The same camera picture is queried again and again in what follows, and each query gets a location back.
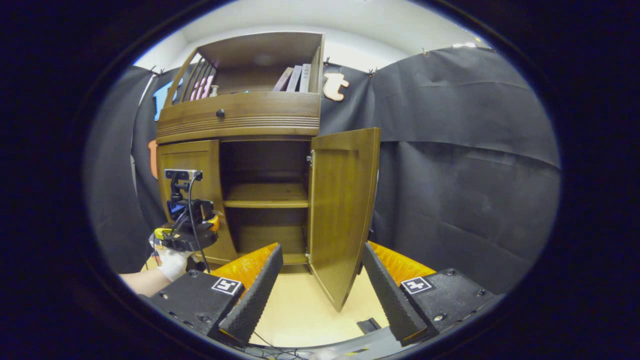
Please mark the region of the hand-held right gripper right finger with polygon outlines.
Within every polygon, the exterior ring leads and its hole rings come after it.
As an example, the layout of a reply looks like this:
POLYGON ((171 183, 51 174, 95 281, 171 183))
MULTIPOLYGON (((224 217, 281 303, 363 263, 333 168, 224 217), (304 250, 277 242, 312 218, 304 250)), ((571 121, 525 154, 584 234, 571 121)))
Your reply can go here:
POLYGON ((503 298, 458 269, 436 271, 372 241, 363 247, 362 264, 402 346, 455 330, 503 298))

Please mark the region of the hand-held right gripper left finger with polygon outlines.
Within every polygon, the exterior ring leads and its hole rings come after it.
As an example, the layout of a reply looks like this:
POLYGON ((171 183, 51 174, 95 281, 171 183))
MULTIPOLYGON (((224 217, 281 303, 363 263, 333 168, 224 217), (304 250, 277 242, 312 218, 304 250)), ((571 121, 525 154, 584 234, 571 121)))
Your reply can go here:
POLYGON ((247 346, 283 263, 281 244, 268 244, 211 273, 190 269, 148 303, 194 332, 247 346))

